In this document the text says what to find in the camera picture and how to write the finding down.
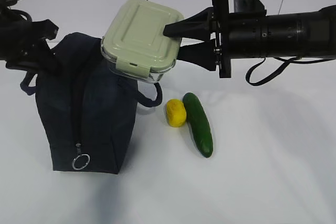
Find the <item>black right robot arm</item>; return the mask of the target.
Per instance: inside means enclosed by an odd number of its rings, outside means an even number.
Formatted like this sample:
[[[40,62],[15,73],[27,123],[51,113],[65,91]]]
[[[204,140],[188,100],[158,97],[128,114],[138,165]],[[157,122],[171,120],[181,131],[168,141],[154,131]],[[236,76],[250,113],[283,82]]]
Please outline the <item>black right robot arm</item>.
[[[234,0],[233,12],[228,0],[212,0],[200,13],[166,25],[163,34],[196,39],[180,48],[178,60],[230,78],[233,59],[284,57],[284,65],[300,58],[335,59],[335,6],[268,15],[260,0]]]

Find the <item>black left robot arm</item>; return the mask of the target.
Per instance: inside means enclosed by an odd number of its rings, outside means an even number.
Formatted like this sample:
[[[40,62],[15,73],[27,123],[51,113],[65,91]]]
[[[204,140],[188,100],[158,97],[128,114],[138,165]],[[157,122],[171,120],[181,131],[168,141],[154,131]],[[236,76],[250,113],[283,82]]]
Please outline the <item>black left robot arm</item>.
[[[1,61],[7,69],[58,74],[61,64],[47,44],[57,37],[59,27],[51,20],[33,21],[20,9],[19,0],[1,0]]]

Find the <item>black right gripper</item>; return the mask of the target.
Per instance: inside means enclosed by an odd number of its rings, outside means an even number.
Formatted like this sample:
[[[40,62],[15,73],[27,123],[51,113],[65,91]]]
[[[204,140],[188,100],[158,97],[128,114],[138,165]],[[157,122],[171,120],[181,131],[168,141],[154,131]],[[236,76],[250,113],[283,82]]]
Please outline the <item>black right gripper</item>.
[[[265,14],[230,13],[228,0],[212,0],[212,5],[213,8],[208,7],[192,17],[166,25],[163,35],[166,37],[210,37],[216,29],[216,38],[221,43],[219,46],[220,52],[218,53],[219,77],[231,78],[232,66],[229,54],[230,25],[237,20],[252,19],[264,16]],[[217,66],[217,56],[214,51],[215,46],[215,39],[182,46],[179,49],[177,60],[195,64],[208,71],[215,71]]]

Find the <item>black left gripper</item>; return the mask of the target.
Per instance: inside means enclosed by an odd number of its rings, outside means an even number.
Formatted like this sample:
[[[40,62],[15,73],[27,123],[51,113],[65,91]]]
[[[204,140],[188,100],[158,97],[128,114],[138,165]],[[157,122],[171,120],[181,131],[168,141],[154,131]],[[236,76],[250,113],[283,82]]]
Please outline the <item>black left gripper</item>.
[[[59,75],[62,65],[55,53],[47,44],[58,33],[58,26],[51,20],[31,22],[18,43],[18,56],[15,66],[26,71],[45,70],[50,74]]]

